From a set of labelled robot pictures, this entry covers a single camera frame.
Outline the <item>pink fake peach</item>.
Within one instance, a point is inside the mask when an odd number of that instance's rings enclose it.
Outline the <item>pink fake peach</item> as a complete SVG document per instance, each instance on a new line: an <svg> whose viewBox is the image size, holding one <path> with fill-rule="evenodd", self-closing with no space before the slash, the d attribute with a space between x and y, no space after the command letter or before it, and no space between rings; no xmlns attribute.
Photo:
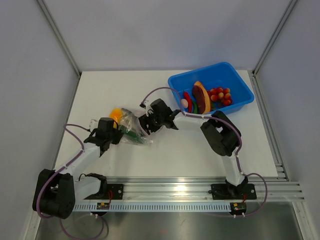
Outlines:
<svg viewBox="0 0 320 240"><path fill-rule="evenodd" d="M184 98L181 99L180 103L184 109L187 109L189 107L188 101Z"/></svg>

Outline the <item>yellow fake mango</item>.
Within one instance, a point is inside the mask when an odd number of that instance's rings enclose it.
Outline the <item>yellow fake mango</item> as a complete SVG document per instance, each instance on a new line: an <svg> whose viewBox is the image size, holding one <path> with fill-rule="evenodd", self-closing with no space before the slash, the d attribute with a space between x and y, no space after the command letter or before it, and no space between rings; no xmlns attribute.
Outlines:
<svg viewBox="0 0 320 240"><path fill-rule="evenodd" d="M119 124L123 118L123 111L120 108L114 108L109 117Z"/></svg>

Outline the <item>orange papaya slice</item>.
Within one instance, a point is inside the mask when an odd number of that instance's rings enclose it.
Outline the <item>orange papaya slice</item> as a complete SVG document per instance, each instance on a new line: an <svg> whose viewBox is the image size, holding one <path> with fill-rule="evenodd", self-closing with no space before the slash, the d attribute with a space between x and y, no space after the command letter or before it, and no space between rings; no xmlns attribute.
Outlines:
<svg viewBox="0 0 320 240"><path fill-rule="evenodd" d="M211 108L212 108L210 96L209 96L207 90L204 88L203 84L200 81L196 81L194 83L194 85L199 86L199 87L202 88L202 91L203 91L203 94L204 94L204 98L205 98L205 105L206 105L205 111L202 114L207 114L207 113L209 113L211 111Z"/></svg>

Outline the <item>green fake chili pepper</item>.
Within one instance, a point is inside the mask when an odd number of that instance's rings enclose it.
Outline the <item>green fake chili pepper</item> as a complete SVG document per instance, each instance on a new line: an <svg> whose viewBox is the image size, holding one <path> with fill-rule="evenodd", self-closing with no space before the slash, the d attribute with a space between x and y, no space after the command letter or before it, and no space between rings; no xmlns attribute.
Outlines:
<svg viewBox="0 0 320 240"><path fill-rule="evenodd" d="M195 101L191 101L192 102L192 113L193 114L198 114L199 113L199 107L198 107L198 105L197 105L197 103L195 102Z"/></svg>

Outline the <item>red fake chili pepper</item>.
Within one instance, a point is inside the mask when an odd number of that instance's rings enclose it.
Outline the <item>red fake chili pepper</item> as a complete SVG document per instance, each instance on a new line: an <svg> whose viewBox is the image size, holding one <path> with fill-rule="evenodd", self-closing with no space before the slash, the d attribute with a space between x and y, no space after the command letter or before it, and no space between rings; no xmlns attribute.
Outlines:
<svg viewBox="0 0 320 240"><path fill-rule="evenodd" d="M186 108L187 112L191 113L193 111L193 104L192 104L192 99L191 99L190 95L187 92L184 92L183 98L188 101L188 108Z"/></svg>

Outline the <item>dark red fake food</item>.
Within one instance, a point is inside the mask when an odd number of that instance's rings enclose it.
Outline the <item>dark red fake food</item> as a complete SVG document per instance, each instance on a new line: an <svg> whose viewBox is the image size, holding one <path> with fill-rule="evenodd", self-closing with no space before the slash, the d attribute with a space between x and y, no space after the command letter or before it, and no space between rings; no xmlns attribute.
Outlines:
<svg viewBox="0 0 320 240"><path fill-rule="evenodd" d="M198 112L200 114L203 114L206 110L206 102L202 88L198 85L194 85L192 88L192 95L194 96L195 101L197 103Z"/></svg>

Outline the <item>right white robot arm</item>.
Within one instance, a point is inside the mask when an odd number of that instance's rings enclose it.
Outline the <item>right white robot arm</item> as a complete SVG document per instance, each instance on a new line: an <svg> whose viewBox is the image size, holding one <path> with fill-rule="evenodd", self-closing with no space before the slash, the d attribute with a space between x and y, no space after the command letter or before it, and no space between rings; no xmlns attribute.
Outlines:
<svg viewBox="0 0 320 240"><path fill-rule="evenodd" d="M141 128L150 135L162 127L172 130L202 132L211 149L221 156L225 170L225 184L212 197L222 199L240 199L248 183L241 170L238 153L242 147L241 133L221 111L212 115L186 113L181 109L171 110L162 99L150 105L140 106L145 109L138 117Z"/></svg>

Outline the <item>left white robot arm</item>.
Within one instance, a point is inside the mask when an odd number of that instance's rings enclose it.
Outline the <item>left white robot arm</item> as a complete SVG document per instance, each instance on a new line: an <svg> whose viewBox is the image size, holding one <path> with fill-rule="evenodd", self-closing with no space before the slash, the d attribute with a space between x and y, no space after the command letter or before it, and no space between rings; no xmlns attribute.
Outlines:
<svg viewBox="0 0 320 240"><path fill-rule="evenodd" d="M102 210L111 207L112 200L123 198L123 184L108 184L107 177L84 171L98 160L111 145L120 143L123 136L118 123L102 117L89 136L80 140L80 149L56 169L43 169L37 179L32 209L42 219L68 218L75 204L83 200L106 202Z"/></svg>

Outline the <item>clear zip top bag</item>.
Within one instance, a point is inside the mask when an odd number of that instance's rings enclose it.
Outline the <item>clear zip top bag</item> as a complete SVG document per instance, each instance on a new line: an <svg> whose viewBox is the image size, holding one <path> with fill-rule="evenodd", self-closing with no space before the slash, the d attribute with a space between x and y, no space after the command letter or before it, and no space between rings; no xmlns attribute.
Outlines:
<svg viewBox="0 0 320 240"><path fill-rule="evenodd" d="M153 143L151 137L140 125L139 117L142 116L142 113L142 111L124 107L117 107L111 111L109 117L115 121L114 128L118 127L123 134L121 143L137 146L147 146Z"/></svg>

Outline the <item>fake lychee bunch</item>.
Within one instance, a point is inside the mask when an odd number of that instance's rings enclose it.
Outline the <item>fake lychee bunch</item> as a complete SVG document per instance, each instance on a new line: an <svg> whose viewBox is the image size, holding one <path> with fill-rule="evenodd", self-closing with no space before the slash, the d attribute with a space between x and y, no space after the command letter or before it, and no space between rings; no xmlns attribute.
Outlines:
<svg viewBox="0 0 320 240"><path fill-rule="evenodd" d="M224 107L231 106L233 104L233 99L231 95L230 88L212 88L207 91L211 99L211 110L217 110Z"/></svg>

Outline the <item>green fake cucumber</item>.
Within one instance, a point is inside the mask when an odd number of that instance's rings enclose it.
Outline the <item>green fake cucumber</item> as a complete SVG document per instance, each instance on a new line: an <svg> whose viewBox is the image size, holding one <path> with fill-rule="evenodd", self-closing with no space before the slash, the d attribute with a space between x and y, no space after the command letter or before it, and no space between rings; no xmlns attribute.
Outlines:
<svg viewBox="0 0 320 240"><path fill-rule="evenodd" d="M132 145L146 145L148 143L148 138L134 128L128 128L124 125L119 126L119 130L123 134L120 142Z"/></svg>

